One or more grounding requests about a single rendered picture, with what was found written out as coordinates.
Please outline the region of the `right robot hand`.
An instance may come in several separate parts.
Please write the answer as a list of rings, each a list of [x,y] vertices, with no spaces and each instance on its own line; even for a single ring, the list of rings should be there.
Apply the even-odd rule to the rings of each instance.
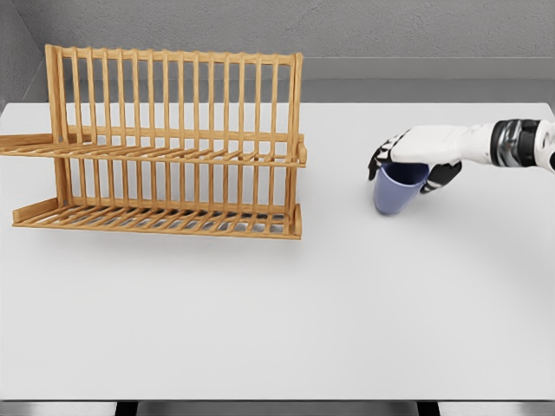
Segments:
[[[384,142],[369,162],[369,181],[378,169],[390,163],[420,163],[432,167],[420,193],[435,191],[451,182],[461,171],[457,141],[466,127],[416,126]]]

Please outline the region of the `blue cup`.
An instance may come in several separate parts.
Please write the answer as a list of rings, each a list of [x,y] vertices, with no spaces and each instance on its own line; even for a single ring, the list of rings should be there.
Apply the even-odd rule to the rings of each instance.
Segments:
[[[375,208],[383,215],[399,213],[420,191],[428,175],[427,164],[385,164],[375,178]]]

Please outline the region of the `wooden two-tier dish rack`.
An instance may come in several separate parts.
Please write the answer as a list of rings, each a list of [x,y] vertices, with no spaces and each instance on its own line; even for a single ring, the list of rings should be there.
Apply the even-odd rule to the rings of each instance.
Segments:
[[[19,227],[298,239],[303,57],[45,49],[51,129],[0,135],[49,158],[55,196]]]

